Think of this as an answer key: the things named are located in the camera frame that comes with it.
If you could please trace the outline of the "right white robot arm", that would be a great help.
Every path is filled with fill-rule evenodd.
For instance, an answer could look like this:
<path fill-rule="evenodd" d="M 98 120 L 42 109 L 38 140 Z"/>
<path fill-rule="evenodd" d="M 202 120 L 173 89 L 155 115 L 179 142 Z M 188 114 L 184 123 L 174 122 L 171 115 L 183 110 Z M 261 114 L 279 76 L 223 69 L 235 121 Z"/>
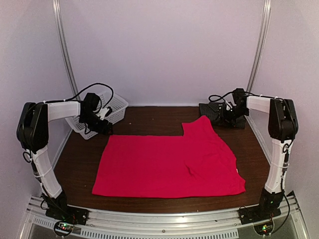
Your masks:
<path fill-rule="evenodd" d="M 248 116 L 250 111 L 268 114 L 268 133 L 272 139 L 272 157 L 265 191 L 269 194 L 282 193 L 285 188 L 286 171 L 293 142 L 299 125 L 294 101 L 277 97 L 242 94 L 236 103 L 227 101 L 218 104 L 222 119 L 230 124 L 241 116 Z"/>

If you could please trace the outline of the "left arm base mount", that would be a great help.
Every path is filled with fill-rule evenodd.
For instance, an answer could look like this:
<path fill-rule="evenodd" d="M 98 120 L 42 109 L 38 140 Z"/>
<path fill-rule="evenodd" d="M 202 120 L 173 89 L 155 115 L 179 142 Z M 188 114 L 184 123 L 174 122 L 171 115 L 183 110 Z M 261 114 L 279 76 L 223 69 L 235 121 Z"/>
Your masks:
<path fill-rule="evenodd" d="M 56 219 L 53 231 L 61 238 L 69 236 L 76 225 L 86 225 L 89 211 L 87 209 L 69 206 L 67 196 L 64 191 L 57 197 L 53 198 L 46 193 L 42 193 L 43 201 L 40 207 L 45 210 L 47 217 Z"/>

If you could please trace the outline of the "red garment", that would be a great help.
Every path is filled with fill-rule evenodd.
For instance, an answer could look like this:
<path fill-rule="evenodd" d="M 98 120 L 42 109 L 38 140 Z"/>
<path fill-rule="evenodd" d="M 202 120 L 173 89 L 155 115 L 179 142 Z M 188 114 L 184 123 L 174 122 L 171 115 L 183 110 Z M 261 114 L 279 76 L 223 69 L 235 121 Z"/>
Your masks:
<path fill-rule="evenodd" d="M 236 157 L 208 117 L 182 128 L 181 136 L 110 136 L 92 194 L 175 199 L 244 193 Z"/>

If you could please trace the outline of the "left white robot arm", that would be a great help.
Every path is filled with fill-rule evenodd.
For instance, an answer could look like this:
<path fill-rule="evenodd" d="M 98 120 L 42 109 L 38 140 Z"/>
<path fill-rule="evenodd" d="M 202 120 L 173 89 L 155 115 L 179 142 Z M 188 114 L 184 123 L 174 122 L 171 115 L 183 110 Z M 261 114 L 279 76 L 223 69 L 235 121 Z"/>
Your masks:
<path fill-rule="evenodd" d="M 112 131 L 112 123 L 106 120 L 111 108 L 98 110 L 98 105 L 99 103 L 90 101 L 66 100 L 24 104 L 16 135 L 22 148 L 29 153 L 34 175 L 47 197 L 57 199 L 63 191 L 48 155 L 49 123 L 58 119 L 79 117 L 79 121 L 90 131 L 107 135 Z"/>

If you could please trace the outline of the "black pinstriped shirt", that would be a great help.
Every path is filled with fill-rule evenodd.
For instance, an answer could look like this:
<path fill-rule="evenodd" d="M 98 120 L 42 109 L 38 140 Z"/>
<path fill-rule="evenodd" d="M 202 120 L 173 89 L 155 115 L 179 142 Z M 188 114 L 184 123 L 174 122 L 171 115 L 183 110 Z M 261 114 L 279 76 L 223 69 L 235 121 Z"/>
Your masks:
<path fill-rule="evenodd" d="M 213 103 L 209 102 L 207 104 L 199 104 L 199 112 L 201 116 L 206 116 L 209 118 L 212 126 L 225 126 L 225 127 L 234 127 L 234 128 L 245 128 L 245 124 L 225 124 L 221 121 L 220 110 L 225 108 L 225 102 L 222 103 Z"/>

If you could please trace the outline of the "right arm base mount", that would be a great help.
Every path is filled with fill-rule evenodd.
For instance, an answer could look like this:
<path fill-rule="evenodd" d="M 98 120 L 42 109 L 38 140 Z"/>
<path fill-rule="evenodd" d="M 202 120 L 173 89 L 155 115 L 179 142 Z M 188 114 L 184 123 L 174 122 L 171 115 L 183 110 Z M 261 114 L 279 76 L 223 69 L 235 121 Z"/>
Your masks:
<path fill-rule="evenodd" d="M 282 214 L 280 210 L 281 202 L 285 200 L 288 206 L 288 212 L 283 222 L 275 226 L 274 217 Z M 285 190 L 280 193 L 270 194 L 266 189 L 262 190 L 259 204 L 256 206 L 241 206 L 238 209 L 238 216 L 242 225 L 254 224 L 253 228 L 257 235 L 270 237 L 275 234 L 286 223 L 291 212 Z"/>

